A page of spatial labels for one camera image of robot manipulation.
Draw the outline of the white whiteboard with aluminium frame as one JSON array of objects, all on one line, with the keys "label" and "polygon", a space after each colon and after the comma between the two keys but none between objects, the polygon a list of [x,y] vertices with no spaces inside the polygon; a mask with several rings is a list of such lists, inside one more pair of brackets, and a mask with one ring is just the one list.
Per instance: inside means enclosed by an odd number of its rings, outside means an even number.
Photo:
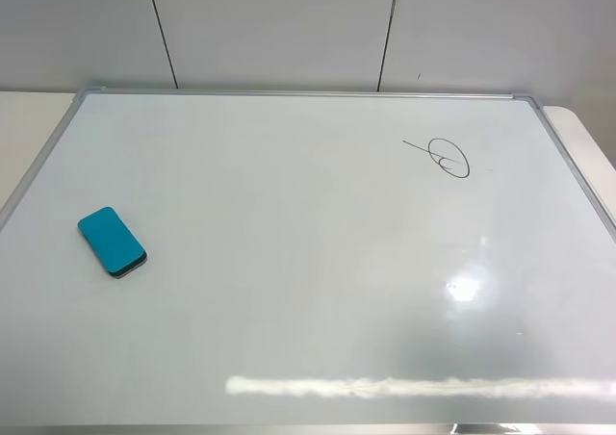
[{"label": "white whiteboard with aluminium frame", "polygon": [[2,210],[5,426],[614,421],[615,217],[529,97],[87,90]]}]

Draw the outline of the blue whiteboard eraser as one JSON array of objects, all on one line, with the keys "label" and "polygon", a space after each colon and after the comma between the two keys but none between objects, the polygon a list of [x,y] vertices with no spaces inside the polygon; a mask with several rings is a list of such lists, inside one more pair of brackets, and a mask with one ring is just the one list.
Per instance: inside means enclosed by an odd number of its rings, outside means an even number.
[{"label": "blue whiteboard eraser", "polygon": [[112,207],[103,207],[81,218],[77,227],[102,268],[121,278],[143,265],[147,253]]}]

